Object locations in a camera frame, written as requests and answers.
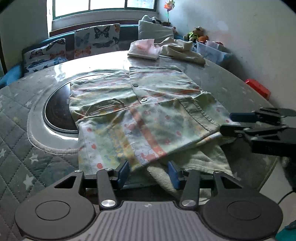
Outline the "floral green children's shirt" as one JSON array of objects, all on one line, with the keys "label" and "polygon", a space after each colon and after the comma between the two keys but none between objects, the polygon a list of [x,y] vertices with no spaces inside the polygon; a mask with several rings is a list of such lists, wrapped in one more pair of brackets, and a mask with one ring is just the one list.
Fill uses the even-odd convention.
[{"label": "floral green children's shirt", "polygon": [[168,162],[204,174],[232,175],[219,128],[229,112],[176,66],[104,71],[70,84],[79,168],[95,174],[128,161],[173,196]]}]

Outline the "red plastic stool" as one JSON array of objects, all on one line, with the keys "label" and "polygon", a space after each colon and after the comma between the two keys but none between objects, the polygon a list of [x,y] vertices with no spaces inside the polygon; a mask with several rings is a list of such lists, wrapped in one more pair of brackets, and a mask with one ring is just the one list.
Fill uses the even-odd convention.
[{"label": "red plastic stool", "polygon": [[264,87],[262,84],[260,84],[257,80],[255,79],[247,79],[245,80],[245,83],[253,88],[258,94],[260,94],[263,98],[266,100],[269,100],[271,96],[270,90],[268,90],[266,87]]}]

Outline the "clear plastic storage box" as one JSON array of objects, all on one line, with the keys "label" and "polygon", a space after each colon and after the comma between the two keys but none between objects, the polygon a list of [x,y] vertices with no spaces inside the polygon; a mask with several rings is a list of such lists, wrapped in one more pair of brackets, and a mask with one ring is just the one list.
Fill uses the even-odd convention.
[{"label": "clear plastic storage box", "polygon": [[233,56],[220,42],[208,40],[205,44],[197,42],[196,48],[197,53],[221,67],[226,67]]}]

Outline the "black round induction cooktop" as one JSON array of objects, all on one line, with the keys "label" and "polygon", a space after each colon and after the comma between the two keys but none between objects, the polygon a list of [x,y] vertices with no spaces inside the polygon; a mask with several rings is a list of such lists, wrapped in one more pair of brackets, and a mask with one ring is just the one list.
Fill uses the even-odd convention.
[{"label": "black round induction cooktop", "polygon": [[51,129],[68,134],[78,134],[69,111],[70,82],[60,86],[47,99],[43,107],[43,120]]}]

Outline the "orange plush toy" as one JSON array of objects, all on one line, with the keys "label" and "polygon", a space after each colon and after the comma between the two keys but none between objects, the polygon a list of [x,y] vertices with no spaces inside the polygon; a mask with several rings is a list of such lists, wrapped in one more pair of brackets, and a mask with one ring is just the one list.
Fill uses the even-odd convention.
[{"label": "orange plush toy", "polygon": [[198,38],[198,42],[199,43],[203,43],[203,44],[206,44],[206,41],[208,41],[209,37],[207,35],[204,35],[204,36],[200,36]]}]

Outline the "cream folded garment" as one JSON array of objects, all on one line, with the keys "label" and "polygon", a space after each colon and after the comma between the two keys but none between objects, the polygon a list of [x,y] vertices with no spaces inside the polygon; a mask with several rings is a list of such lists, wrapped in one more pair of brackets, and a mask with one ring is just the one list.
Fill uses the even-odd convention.
[{"label": "cream folded garment", "polygon": [[192,51],[192,41],[186,42],[183,40],[167,37],[161,43],[156,43],[155,45],[160,46],[161,55],[163,56],[186,62],[192,62],[202,66],[206,64],[206,61],[201,54]]}]

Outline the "teddy bear plush toy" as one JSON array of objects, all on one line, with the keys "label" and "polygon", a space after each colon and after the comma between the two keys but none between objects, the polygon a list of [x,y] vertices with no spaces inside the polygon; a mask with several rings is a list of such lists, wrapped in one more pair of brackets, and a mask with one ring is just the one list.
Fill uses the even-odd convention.
[{"label": "teddy bear plush toy", "polygon": [[184,41],[196,42],[199,37],[204,35],[204,29],[202,27],[196,27],[191,32],[188,32],[183,36]]}]

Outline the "pink tissue pack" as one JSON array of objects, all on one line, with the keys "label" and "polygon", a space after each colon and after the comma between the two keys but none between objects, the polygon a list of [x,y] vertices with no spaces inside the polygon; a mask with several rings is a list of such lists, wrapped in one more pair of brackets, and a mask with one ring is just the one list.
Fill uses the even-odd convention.
[{"label": "pink tissue pack", "polygon": [[154,39],[136,40],[130,44],[128,56],[157,60],[161,53],[161,47],[154,45]]}]

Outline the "grey plain cushion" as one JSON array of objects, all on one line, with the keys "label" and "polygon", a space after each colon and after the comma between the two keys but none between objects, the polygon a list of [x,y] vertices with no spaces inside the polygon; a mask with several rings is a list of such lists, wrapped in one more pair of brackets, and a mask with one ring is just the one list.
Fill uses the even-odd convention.
[{"label": "grey plain cushion", "polygon": [[154,39],[155,43],[161,43],[167,38],[174,38],[172,28],[165,27],[148,21],[138,21],[138,39]]}]

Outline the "blue sofa bench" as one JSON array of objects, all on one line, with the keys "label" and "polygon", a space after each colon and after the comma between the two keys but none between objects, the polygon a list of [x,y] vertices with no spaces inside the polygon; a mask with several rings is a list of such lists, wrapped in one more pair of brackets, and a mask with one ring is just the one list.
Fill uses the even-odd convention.
[{"label": "blue sofa bench", "polygon": [[[54,42],[55,40],[64,38],[66,41],[66,58],[68,60],[74,59],[74,31],[66,32],[60,35],[55,35],[46,40],[43,40],[39,43],[33,44],[22,50],[22,57],[24,58],[24,54],[27,52],[32,52],[34,49],[40,49],[45,45]],[[120,26],[119,33],[119,51],[128,50],[130,48],[131,42],[138,39],[138,23],[136,24],[123,24]],[[1,77],[1,88],[17,81],[18,79],[24,76],[23,71],[24,61],[20,61],[18,64],[13,66],[4,77]]]}]

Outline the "colourful pinwheel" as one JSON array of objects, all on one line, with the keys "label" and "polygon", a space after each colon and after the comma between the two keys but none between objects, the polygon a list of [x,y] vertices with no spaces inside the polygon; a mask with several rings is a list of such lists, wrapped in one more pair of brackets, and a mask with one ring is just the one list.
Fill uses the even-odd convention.
[{"label": "colourful pinwheel", "polygon": [[164,8],[166,9],[166,15],[167,15],[168,23],[170,22],[170,11],[173,10],[174,7],[175,7],[175,1],[174,0],[165,1]]}]

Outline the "butterfly cushion left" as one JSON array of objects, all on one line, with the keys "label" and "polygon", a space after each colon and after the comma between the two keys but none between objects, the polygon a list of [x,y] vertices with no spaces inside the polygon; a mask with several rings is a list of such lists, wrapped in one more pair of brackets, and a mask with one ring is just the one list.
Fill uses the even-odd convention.
[{"label": "butterfly cushion left", "polygon": [[39,70],[67,62],[66,40],[61,38],[43,47],[39,47],[23,54],[23,74],[25,76]]}]

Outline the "butterfly cushion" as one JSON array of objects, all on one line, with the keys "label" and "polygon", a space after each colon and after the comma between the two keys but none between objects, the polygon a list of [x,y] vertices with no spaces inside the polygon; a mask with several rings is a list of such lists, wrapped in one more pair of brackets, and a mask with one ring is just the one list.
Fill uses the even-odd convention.
[{"label": "butterfly cushion", "polygon": [[23,54],[23,74],[25,76],[39,70],[67,62],[66,40],[61,38],[43,47],[39,47]]},{"label": "butterfly cushion", "polygon": [[119,50],[120,24],[99,25],[76,30],[74,58],[82,58]]}]

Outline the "butterfly cushion middle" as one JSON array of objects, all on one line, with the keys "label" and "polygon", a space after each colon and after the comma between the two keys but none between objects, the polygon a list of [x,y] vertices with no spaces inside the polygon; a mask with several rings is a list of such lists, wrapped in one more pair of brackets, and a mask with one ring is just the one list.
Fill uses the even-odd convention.
[{"label": "butterfly cushion middle", "polygon": [[120,24],[99,25],[76,30],[74,58],[82,58],[119,50]]}]

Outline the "green framed window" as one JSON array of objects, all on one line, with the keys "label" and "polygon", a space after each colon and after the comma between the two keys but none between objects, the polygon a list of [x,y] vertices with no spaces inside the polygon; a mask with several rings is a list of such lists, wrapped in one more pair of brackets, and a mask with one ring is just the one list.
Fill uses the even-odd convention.
[{"label": "green framed window", "polygon": [[156,0],[53,0],[53,19],[93,11],[136,10],[156,11]]}]

